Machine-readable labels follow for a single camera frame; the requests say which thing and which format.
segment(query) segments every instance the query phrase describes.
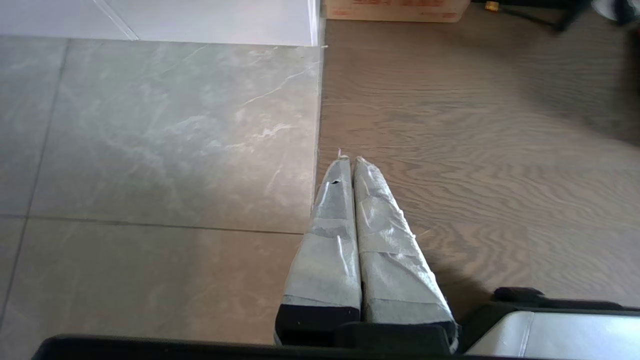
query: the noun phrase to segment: white wall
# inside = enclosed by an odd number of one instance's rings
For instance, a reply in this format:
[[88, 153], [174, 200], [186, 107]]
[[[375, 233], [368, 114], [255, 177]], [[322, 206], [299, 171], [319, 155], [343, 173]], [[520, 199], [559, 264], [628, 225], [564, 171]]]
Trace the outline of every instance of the white wall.
[[318, 45], [320, 0], [0, 0], [0, 34]]

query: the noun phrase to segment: plastic wrap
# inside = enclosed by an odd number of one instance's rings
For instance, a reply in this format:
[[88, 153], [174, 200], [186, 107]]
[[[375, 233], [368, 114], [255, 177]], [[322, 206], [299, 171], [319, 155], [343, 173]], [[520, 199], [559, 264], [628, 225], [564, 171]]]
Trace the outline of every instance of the plastic wrap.
[[[361, 157], [354, 174], [364, 320], [374, 323], [455, 321], [403, 212], [380, 170]], [[457, 333], [451, 350], [457, 347]]]
[[324, 175], [282, 304], [360, 310], [361, 301], [351, 163], [341, 156]]

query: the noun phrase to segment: gray marble floor tile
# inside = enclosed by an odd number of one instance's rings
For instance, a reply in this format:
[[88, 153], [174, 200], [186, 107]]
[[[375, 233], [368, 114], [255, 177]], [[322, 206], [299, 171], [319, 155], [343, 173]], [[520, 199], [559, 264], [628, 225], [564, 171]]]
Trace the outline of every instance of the gray marble floor tile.
[[0, 358], [59, 333], [273, 343], [300, 238], [29, 220]]
[[4, 304], [11, 281], [11, 272], [18, 252], [23, 224], [23, 219], [0, 218], [0, 319], [2, 319], [3, 311], [1, 306]]
[[33, 213], [303, 232], [319, 49], [72, 40]]
[[27, 213], [66, 44], [0, 37], [0, 214]]

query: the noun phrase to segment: tile grout line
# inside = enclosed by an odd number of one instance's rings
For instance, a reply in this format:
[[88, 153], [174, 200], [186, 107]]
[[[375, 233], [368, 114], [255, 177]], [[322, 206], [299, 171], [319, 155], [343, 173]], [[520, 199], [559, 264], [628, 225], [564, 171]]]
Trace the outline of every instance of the tile grout line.
[[44, 159], [44, 152], [47, 148], [47, 141], [49, 139], [49, 131], [51, 130], [51, 122], [53, 121], [53, 113], [58, 102], [58, 94], [60, 93], [60, 86], [62, 85], [62, 74], [67, 64], [67, 55], [69, 52], [69, 39], [65, 39], [65, 50], [62, 53], [62, 62], [60, 64], [60, 71], [58, 72], [58, 81], [56, 83], [56, 92], [53, 94], [53, 100], [51, 102], [51, 112], [49, 113], [49, 121], [47, 121], [47, 129], [44, 133], [44, 140], [42, 142], [42, 148], [40, 149], [40, 161], [38, 162], [38, 168], [36, 169], [36, 175], [33, 180], [33, 186], [31, 187], [31, 195], [29, 196], [29, 202], [27, 203], [27, 215], [24, 216], [24, 223], [20, 230], [20, 240], [18, 241], [18, 249], [15, 252], [15, 260], [13, 261], [13, 268], [11, 269], [11, 276], [9, 277], [9, 285], [4, 293], [4, 303], [0, 309], [0, 332], [4, 325], [4, 316], [6, 315], [6, 308], [9, 304], [9, 295], [11, 295], [11, 289], [13, 287], [13, 280], [15, 278], [15, 271], [18, 268], [18, 260], [20, 258], [20, 251], [22, 250], [22, 243], [24, 242], [24, 234], [27, 229], [27, 223], [29, 222], [29, 212], [31, 211], [31, 204], [33, 203], [33, 197], [36, 192], [36, 185], [38, 184], [38, 178], [40, 177], [40, 169], [42, 168], [42, 161]]
[[239, 231], [242, 233], [259, 233], [259, 234], [282, 234], [282, 235], [304, 235], [304, 233], [292, 233], [288, 231], [270, 231], [270, 230], [251, 230], [251, 229], [230, 229], [226, 227], [208, 227], [208, 226], [189, 226], [189, 225], [170, 225], [170, 224], [149, 224], [143, 222], [126, 222], [120, 220], [99, 220], [90, 218], [63, 218], [63, 217], [47, 217], [47, 216], [29, 216], [33, 220], [52, 220], [66, 222], [86, 222], [99, 225], [120, 225], [120, 226], [143, 226], [143, 227], [159, 227], [172, 229], [197, 229], [197, 230], [217, 230], [217, 231]]

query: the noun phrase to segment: cardboard box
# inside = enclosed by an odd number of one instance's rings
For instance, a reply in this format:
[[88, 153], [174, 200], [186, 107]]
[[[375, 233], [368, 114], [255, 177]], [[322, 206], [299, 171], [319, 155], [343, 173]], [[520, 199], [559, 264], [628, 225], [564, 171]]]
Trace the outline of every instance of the cardboard box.
[[470, 0], [324, 0], [327, 19], [457, 22]]

